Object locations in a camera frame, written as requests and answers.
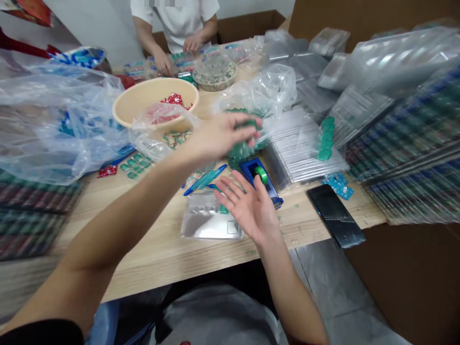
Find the green tape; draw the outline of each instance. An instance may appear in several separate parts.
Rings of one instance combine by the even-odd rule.
[[[260,175],[260,180],[263,184],[268,184],[268,175],[262,167],[256,167],[254,172]]]

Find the round plastic container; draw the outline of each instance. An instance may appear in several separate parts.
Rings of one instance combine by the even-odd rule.
[[[139,83],[124,91],[117,97],[112,107],[115,120],[124,127],[131,128],[133,118],[153,103],[158,103],[168,98],[172,92],[182,96],[184,106],[189,107],[190,112],[198,105],[200,95],[198,89],[191,83],[177,78],[157,78]],[[180,116],[174,120],[158,125],[158,127],[179,125],[184,121]]]

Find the gray floor tile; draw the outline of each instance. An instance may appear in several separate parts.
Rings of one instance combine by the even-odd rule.
[[[298,248],[297,253],[324,319],[373,305],[372,297],[335,240]]]
[[[355,310],[325,321],[331,345],[410,345],[382,322],[377,308]]]
[[[299,259],[299,256],[297,254],[297,251],[295,249],[291,249],[289,251],[289,254],[291,255],[291,260],[292,260],[292,263],[294,265],[294,269],[296,270],[298,276],[300,277],[303,285],[305,285],[307,287],[308,292],[313,297],[313,294],[311,292],[310,284],[308,283],[307,276],[305,275],[305,272],[303,271],[303,267],[302,267],[302,264],[300,263],[300,259]]]

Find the black phone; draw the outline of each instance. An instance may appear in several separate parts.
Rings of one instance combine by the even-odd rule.
[[[308,190],[307,194],[327,229],[342,248],[351,248],[366,240],[363,232],[331,186],[323,184]]]

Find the cardboard box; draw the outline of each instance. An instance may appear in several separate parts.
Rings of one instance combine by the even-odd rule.
[[[399,27],[411,30],[417,24],[443,17],[460,19],[458,0],[297,0],[289,33],[295,38],[314,38],[323,28],[351,32],[346,52],[372,35]]]

